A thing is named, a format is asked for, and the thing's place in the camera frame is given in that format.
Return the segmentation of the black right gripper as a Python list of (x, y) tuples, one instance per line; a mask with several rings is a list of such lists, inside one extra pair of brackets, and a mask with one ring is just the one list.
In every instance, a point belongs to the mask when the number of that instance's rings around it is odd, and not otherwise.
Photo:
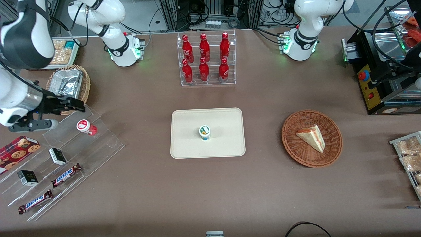
[(36, 114), (71, 114), (74, 111), (84, 113), (85, 106), (84, 102), (72, 97), (68, 98), (56, 98), (56, 97), (44, 97), (41, 103), (33, 109), (33, 113)]

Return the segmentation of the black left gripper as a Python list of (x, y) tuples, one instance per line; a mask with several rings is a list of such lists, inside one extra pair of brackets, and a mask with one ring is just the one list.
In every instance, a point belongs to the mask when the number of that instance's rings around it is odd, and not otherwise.
[(392, 90), (390, 85), (391, 80), (401, 78), (417, 78), (417, 55), (407, 55), (400, 63), (413, 69), (406, 69), (404, 66), (399, 66), (392, 61), (385, 61), (378, 66), (378, 77), (372, 78), (370, 75), (367, 81), (367, 88), (373, 90), (374, 88), (381, 87), (384, 90)]

